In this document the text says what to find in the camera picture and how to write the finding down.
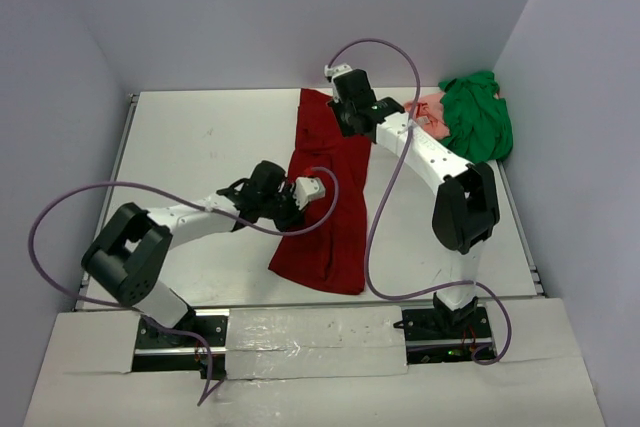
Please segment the red t shirt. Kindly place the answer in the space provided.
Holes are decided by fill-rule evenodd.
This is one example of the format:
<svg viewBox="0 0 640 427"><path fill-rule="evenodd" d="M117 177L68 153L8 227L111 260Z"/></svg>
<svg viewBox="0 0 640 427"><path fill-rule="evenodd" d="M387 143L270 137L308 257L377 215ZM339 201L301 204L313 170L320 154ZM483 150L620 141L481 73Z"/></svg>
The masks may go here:
<svg viewBox="0 0 640 427"><path fill-rule="evenodd" d="M304 225L329 218L313 231L283 237L270 261L276 275L314 290L342 295L364 291L367 208L364 187L371 141L343 137L328 102L330 96L312 89L299 95L295 147L288 174L295 179L323 167L317 176L326 187L324 198L305 211Z"/></svg>

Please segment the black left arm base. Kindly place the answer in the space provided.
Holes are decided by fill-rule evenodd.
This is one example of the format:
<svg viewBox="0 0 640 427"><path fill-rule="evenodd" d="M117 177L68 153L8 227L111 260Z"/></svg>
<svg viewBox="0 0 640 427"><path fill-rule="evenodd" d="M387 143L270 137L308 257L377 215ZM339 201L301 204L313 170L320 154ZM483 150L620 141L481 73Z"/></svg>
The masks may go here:
<svg viewBox="0 0 640 427"><path fill-rule="evenodd" d="M228 315L197 315L193 330L203 337L212 352L212 378L226 375L226 334ZM161 333L140 320L134 345L133 372L198 372L207 377L207 351L200 340L189 336Z"/></svg>

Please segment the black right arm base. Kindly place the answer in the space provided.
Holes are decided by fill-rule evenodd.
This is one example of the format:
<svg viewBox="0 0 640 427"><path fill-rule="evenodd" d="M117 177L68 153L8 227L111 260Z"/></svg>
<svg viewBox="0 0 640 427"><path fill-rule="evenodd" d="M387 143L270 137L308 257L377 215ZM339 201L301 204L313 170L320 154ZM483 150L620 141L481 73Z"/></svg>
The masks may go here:
<svg viewBox="0 0 640 427"><path fill-rule="evenodd" d="M434 308L403 308L393 324L405 339L409 365L493 361L497 354L484 307L452 328L441 328Z"/></svg>

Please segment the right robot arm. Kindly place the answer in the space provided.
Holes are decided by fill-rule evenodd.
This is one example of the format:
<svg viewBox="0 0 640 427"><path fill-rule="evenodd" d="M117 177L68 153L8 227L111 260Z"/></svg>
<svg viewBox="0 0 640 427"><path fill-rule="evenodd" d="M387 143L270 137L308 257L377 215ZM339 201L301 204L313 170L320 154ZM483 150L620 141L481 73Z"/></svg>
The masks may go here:
<svg viewBox="0 0 640 427"><path fill-rule="evenodd" d="M434 193L432 230L449 253L433 292L434 324L444 337L459 336L476 311L480 257L500 220L492 168L448 151L393 98L378 99L365 71L341 64L325 67L324 76L341 133L367 137L395 154Z"/></svg>

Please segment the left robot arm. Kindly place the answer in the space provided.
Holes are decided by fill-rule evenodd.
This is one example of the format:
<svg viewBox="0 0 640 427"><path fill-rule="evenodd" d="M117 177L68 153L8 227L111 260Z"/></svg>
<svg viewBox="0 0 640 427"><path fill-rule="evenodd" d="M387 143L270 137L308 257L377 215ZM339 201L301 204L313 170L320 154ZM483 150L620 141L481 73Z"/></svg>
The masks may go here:
<svg viewBox="0 0 640 427"><path fill-rule="evenodd" d="M213 234L238 231L260 219L278 232L299 227L320 191L314 181L288 181L278 165L260 162L248 178L217 190L193 207L143 209L121 205L85 252L81 265L122 307L160 325L173 345L188 343L196 331L194 309L159 280L170 250Z"/></svg>

